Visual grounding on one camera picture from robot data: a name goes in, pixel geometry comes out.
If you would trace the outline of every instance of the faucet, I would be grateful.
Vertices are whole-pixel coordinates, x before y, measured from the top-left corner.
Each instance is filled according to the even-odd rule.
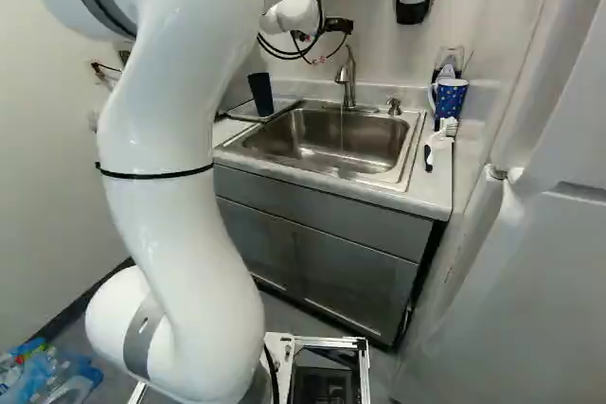
[[[336,76],[334,81],[337,84],[344,85],[343,93],[343,108],[354,109],[356,107],[356,60],[353,58],[353,52],[349,44],[345,45],[348,51],[348,60],[345,62]]]

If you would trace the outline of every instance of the black cup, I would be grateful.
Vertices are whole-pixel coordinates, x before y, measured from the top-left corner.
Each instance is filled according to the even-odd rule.
[[[248,75],[248,85],[253,93],[257,112],[260,117],[268,117],[275,112],[272,82],[269,73],[254,73]]]

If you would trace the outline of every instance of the metal frame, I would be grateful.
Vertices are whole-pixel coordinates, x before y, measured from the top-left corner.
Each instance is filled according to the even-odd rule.
[[[265,343],[275,355],[274,363],[277,366],[277,382],[280,393],[279,404],[286,404],[288,401],[291,389],[294,357],[301,349],[308,347],[357,351],[360,371],[360,392],[362,397],[361,404],[370,404],[370,379],[368,374],[370,370],[370,354],[368,351],[368,340],[366,338],[316,338],[293,336],[289,333],[269,332],[265,334]],[[264,356],[261,358],[261,364],[263,367],[267,368]],[[144,382],[137,383],[128,404],[143,404],[148,388],[149,386]]]

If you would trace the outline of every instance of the cabinet door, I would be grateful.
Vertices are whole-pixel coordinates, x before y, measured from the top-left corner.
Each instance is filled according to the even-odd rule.
[[[295,266],[288,224],[226,199],[218,198],[217,203],[227,232],[249,272],[277,289],[289,290]]]
[[[313,229],[294,229],[305,300],[392,343],[417,266]]]

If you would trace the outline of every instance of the gray floor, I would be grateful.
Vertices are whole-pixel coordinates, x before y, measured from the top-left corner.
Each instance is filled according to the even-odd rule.
[[[265,305],[265,319],[267,331],[278,331],[306,336],[344,336],[347,333],[331,325],[324,324],[309,314],[276,299],[273,296],[262,294]],[[88,355],[95,358],[95,365],[99,367],[105,379],[93,394],[87,399],[87,404],[126,404],[135,381],[112,364],[97,358],[91,350],[90,344],[84,334],[84,321],[80,319],[63,332],[55,344],[66,350]],[[395,354],[371,348],[370,352],[370,394],[372,404],[388,404],[388,387],[391,374],[396,367]],[[173,400],[151,392],[147,395],[146,404],[172,404]]]

